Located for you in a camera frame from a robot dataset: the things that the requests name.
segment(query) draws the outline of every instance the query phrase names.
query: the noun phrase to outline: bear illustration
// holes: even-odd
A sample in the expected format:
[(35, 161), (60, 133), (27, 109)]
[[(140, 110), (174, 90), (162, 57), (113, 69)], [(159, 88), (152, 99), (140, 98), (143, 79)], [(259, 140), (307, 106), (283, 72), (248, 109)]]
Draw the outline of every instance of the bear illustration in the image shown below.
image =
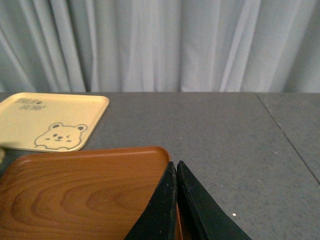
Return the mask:
[(62, 122), (53, 123), (44, 134), (35, 139), (35, 148), (73, 149), (81, 143), (81, 135), (87, 128), (85, 124), (68, 126)]

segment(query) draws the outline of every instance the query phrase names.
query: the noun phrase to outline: wooden tray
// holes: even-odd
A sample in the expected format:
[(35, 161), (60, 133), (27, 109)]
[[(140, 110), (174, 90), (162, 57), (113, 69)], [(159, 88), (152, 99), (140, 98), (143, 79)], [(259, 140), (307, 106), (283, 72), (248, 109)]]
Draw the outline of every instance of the wooden tray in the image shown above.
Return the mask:
[(108, 104), (104, 96), (14, 94), (0, 103), (0, 146), (40, 152), (79, 150)]
[(0, 239), (123, 240), (168, 161), (160, 147), (23, 156), (0, 179)]

